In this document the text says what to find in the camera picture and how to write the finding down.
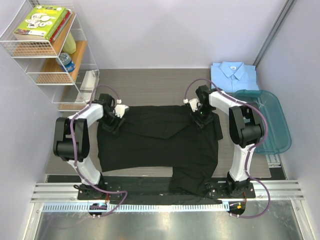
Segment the black long sleeve shirt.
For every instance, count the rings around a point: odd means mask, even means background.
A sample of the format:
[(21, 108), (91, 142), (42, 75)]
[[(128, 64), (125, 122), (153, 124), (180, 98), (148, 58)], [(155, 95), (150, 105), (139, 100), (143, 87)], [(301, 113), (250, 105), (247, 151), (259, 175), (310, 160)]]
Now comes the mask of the black long sleeve shirt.
[(98, 158), (103, 172), (138, 167), (171, 167), (169, 189), (202, 196), (218, 165), (220, 118), (204, 128), (185, 105), (132, 106), (117, 133), (97, 127)]

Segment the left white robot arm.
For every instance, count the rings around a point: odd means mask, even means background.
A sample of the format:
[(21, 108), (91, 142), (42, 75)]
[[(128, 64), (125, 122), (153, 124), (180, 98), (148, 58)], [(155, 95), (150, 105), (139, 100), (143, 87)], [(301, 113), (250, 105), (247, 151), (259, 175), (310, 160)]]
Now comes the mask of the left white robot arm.
[(109, 133), (115, 134), (125, 121), (129, 107), (120, 99), (102, 94), (98, 100), (89, 101), (83, 109), (69, 117), (55, 121), (53, 153), (76, 171), (81, 184), (76, 186), (80, 194), (100, 200), (104, 196), (125, 194), (125, 191), (108, 191), (102, 173), (90, 158), (89, 128), (101, 122)]

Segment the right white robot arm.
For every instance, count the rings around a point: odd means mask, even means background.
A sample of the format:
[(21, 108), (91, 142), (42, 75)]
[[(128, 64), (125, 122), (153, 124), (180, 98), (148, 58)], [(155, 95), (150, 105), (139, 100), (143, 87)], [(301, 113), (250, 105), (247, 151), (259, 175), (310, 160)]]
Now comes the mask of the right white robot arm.
[(228, 115), (234, 153), (225, 190), (230, 197), (236, 198), (249, 188), (252, 155), (268, 135), (267, 121), (256, 104), (240, 101), (219, 88), (201, 85), (195, 92), (197, 98), (185, 98), (183, 102), (191, 108), (191, 118), (198, 128), (204, 129), (214, 121), (215, 109)]

